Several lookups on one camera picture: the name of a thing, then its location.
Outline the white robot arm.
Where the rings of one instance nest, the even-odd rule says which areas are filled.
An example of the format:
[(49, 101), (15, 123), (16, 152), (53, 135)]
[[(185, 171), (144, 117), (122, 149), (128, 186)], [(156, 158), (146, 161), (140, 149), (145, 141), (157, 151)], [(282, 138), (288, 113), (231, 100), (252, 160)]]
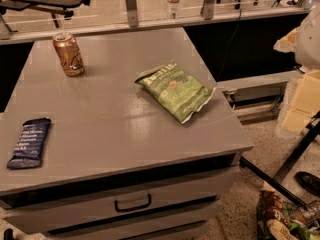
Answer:
[(274, 49), (293, 52), (303, 71), (300, 77), (288, 82), (278, 117), (282, 129), (300, 133), (320, 111), (320, 6), (279, 39)]

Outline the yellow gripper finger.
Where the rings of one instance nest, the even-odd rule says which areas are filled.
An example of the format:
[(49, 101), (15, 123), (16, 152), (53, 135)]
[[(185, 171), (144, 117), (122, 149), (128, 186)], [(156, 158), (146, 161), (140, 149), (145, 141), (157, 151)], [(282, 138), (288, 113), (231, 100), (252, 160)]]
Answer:
[(282, 127), (287, 131), (300, 133), (319, 111), (320, 70), (314, 70), (297, 80)]
[(293, 52), (295, 50), (296, 35), (297, 28), (294, 28), (287, 35), (277, 40), (273, 49), (282, 53)]

